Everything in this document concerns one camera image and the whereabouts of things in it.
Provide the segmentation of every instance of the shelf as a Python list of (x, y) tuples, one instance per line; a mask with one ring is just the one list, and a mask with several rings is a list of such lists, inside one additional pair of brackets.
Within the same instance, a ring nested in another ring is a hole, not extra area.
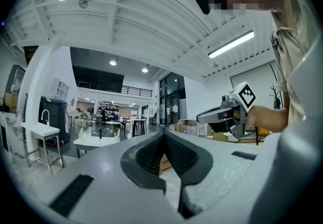
[[(58, 160), (60, 158), (59, 156), (57, 156), (57, 157), (53, 156), (49, 152), (47, 153), (47, 156), (48, 156), (48, 161), (49, 161), (50, 165), (52, 165), (56, 160)], [(46, 157), (42, 151), (38, 152), (38, 157), (36, 157), (36, 159), (42, 163), (47, 164)]]

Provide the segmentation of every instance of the white pillar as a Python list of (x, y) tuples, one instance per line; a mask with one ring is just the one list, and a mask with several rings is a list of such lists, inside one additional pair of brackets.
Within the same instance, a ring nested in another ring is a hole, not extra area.
[[(49, 45), (40, 45), (30, 62), (31, 65), (36, 65), (36, 67), (27, 68), (26, 74), (29, 78), (26, 80), (26, 82), (30, 81), (30, 86), (28, 100), (26, 104), (25, 122), (28, 125), (38, 123), (40, 97), (42, 95), (46, 83), (46, 77), (51, 63), (50, 58), (51, 55), (55, 52), (57, 42), (60, 40), (61, 37), (61, 33), (57, 34), (52, 38)], [(31, 132), (28, 130), (26, 130), (26, 142), (28, 152), (37, 149), (37, 139), (32, 138)]]
[(97, 113), (97, 107), (98, 107), (98, 104), (99, 104), (99, 97), (96, 97), (95, 98), (95, 101), (94, 101), (94, 114)]

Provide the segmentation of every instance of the doorway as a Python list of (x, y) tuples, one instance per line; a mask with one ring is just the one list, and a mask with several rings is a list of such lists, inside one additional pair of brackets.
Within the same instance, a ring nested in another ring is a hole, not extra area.
[(170, 95), (166, 100), (166, 125), (176, 124), (179, 120), (179, 96)]

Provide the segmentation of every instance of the faucet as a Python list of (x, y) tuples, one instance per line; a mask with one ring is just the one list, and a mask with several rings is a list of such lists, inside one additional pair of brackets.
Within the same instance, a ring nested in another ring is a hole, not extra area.
[(44, 111), (41, 113), (41, 120), (42, 120), (42, 116), (45, 111), (47, 111), (47, 113), (48, 113), (48, 120), (46, 120), (46, 121), (47, 121), (47, 125), (49, 126), (49, 111), (47, 109), (44, 109)]

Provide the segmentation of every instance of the window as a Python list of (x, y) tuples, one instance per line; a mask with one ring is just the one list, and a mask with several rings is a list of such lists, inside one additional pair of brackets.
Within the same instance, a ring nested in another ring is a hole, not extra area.
[(165, 94), (165, 78), (160, 81), (159, 94), (160, 96), (164, 96)]
[(178, 80), (177, 80), (177, 74), (171, 73), (167, 76), (167, 94), (171, 94), (173, 91), (178, 89)]
[(179, 75), (178, 76), (178, 83), (179, 83), (179, 88), (185, 88), (185, 83), (184, 83), (184, 77)]

